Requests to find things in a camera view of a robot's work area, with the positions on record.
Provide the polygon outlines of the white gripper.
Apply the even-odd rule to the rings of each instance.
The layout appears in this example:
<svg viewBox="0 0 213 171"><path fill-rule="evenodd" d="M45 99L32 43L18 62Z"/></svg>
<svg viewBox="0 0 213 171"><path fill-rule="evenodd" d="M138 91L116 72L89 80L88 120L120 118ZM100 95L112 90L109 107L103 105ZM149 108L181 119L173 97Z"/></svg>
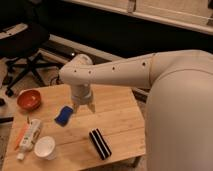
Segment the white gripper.
<svg viewBox="0 0 213 171"><path fill-rule="evenodd" d="M91 112L95 113L95 104L93 101L93 92L89 84L72 85L71 86L71 99L73 103L73 113L77 113L79 105L88 104Z"/></svg>

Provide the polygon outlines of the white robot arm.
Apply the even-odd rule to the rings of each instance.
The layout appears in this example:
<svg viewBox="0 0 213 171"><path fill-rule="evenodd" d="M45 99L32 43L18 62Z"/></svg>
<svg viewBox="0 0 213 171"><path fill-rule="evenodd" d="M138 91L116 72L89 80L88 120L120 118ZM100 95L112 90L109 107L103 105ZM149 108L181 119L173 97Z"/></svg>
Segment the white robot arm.
<svg viewBox="0 0 213 171"><path fill-rule="evenodd" d="M150 53L93 64L79 54L59 71L76 105L92 100L92 84L148 89L147 171L213 171L213 54Z"/></svg>

